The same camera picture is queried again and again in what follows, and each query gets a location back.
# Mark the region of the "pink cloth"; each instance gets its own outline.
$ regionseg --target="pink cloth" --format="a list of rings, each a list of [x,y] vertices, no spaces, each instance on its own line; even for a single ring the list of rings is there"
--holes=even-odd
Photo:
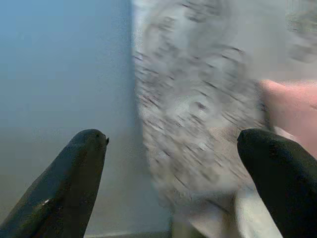
[[[261,88],[276,133],[291,137],[317,158],[317,83],[263,80]]]

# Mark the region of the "blue wall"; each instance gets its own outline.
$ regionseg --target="blue wall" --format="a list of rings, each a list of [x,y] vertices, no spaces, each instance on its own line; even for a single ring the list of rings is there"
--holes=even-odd
[[[0,1],[0,221],[78,131],[110,137],[88,234],[167,229],[134,101],[129,0]]]

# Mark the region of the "gray patterned cloth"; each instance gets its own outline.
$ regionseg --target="gray patterned cloth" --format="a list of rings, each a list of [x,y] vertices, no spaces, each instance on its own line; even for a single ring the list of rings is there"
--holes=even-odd
[[[136,94],[162,205],[176,211],[209,200],[211,211],[220,207],[236,218],[239,235],[227,237],[280,238],[236,138],[244,128],[266,126],[258,80],[317,76],[316,2],[133,2]],[[206,237],[224,237],[215,231],[227,226],[215,228],[213,216],[188,219]]]
[[[134,2],[144,144],[170,208],[253,186],[236,138],[241,129],[264,125],[254,75],[268,62],[260,57],[268,44],[263,37],[278,14],[274,5],[243,1]]]

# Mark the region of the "white wall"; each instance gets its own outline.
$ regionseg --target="white wall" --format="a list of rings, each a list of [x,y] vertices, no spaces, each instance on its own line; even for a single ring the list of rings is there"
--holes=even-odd
[[[134,102],[129,0],[0,1],[0,221],[78,131],[110,137],[88,234],[167,229]]]

